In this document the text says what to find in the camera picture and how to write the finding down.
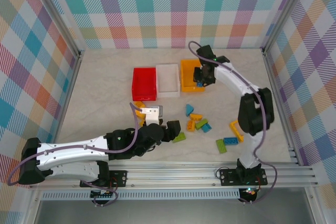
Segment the green lego brick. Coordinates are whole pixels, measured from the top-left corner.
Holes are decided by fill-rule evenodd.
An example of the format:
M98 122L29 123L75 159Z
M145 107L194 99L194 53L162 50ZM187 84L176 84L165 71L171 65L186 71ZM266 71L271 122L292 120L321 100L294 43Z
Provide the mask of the green lego brick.
M226 147L225 147L223 139L216 140L216 144L217 144L219 153L226 153Z
M185 137L184 133L183 132L180 132L179 135L174 138L173 140L173 143L177 143L177 142L180 142L182 140L186 140L187 138Z
M203 119L195 124L195 129L199 130L204 124L208 123L208 119Z

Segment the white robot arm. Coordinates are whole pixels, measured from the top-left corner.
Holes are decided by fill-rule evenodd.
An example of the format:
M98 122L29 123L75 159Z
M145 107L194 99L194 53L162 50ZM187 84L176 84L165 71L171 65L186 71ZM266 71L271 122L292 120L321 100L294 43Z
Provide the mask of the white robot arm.
M238 73L238 71L233 67L230 62L224 62L223 64ZM215 79L228 86L232 93L235 94L237 97L242 97L245 94L253 94L251 89L247 87L246 84L242 82L242 80L240 80L236 75L232 73L232 71L229 71L228 69L216 67ZM248 80L246 81L255 90L259 90L258 86L250 83ZM244 133L244 148L239 160L245 168L252 168L259 164L259 161L257 161L253 155L253 151L260 143L262 134L262 132L258 132L254 136L252 136L249 133Z
M142 108L141 113L146 114L146 120L139 129L115 130L90 140L64 144L41 143L36 137L28 139L22 150L18 183L31 185L45 179L63 178L109 187L108 161L142 156L180 133L179 121L162 125L160 109L160 106ZM14 184L10 178L8 184Z
M199 46L196 52L191 49L191 43ZM244 131L244 147L237 161L237 168L221 172L225 178L221 180L222 186L235 182L240 185L253 185L256 178L264 178L260 183L267 184L265 170L261 169L257 153L266 130L274 121L271 91L268 88L261 89L246 80L225 56L216 57L209 45L201 46L191 41L189 49L202 65L194 71L194 82L198 86L205 87L220 81L240 98L238 123Z

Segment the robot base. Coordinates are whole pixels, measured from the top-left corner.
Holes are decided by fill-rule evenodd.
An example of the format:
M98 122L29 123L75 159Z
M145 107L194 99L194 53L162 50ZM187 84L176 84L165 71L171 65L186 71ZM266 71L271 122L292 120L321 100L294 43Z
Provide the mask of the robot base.
M246 169L238 160L236 169L220 169L220 184L222 186L264 186L267 185L267 177L261 164Z

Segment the blue lego brick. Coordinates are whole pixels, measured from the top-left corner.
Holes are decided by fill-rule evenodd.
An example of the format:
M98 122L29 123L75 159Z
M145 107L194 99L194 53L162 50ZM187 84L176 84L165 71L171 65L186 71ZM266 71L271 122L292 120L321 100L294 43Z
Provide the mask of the blue lego brick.
M224 138L225 145L237 145L238 144L238 138L236 137L225 137Z
M211 130L212 129L212 127L208 124L208 123L206 123L206 124L204 124L203 126L202 126L202 131L204 132L204 133L207 133L209 130Z
M185 115L190 116L191 113L193 113L194 107L192 107L190 104L187 104L185 106Z

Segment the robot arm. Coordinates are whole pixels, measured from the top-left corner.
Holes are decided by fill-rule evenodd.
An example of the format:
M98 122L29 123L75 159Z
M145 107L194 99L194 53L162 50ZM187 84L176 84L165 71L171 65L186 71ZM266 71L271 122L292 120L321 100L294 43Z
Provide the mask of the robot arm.
M181 131L179 121L169 121L167 126L161 125L159 109L142 108L141 112L146 114L146 124L138 130L132 147L124 152L108 151L119 151L129 146L135 135L133 128L65 144L41 143L36 137L28 139L22 150L22 161L34 154L43 154L26 161L20 167L19 184L31 185L45 179L66 178L109 187L111 178L108 161L142 156L154 146L173 140Z
M238 160L238 167L241 167L243 170L257 167L259 161L254 156L254 150L262 139L263 119L261 109L256 108L258 100L252 89L258 92L264 105L267 129L269 129L270 124L274 121L271 91L268 88L260 89L244 77L237 77L237 74L233 74L233 72L238 73L238 71L233 67L230 61L225 56L216 57L209 45L200 47L196 52L203 58L220 62L228 67L223 68L215 63L200 58L202 67L195 68L194 81L204 87L215 83L216 80L220 81L227 85L236 96L240 97L238 123L244 131L244 148Z

